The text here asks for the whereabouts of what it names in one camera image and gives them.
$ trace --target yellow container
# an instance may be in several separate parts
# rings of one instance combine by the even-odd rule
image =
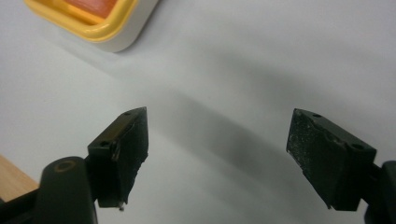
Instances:
[[[116,52],[138,37],[158,0],[118,0],[103,19],[64,0],[24,0],[34,13],[98,48]]]

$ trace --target orange object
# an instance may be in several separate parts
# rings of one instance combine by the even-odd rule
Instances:
[[[117,0],[64,0],[66,3],[90,12],[95,16],[107,18]]]

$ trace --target wooden board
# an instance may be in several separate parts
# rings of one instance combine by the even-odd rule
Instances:
[[[38,184],[12,162],[0,155],[0,198],[4,202],[38,188]]]

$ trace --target white surface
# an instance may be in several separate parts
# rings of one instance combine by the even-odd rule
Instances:
[[[149,156],[100,223],[363,223],[328,211],[286,153],[292,109],[396,158],[394,1],[164,0],[119,54],[0,2],[1,153],[39,180],[146,105]]]

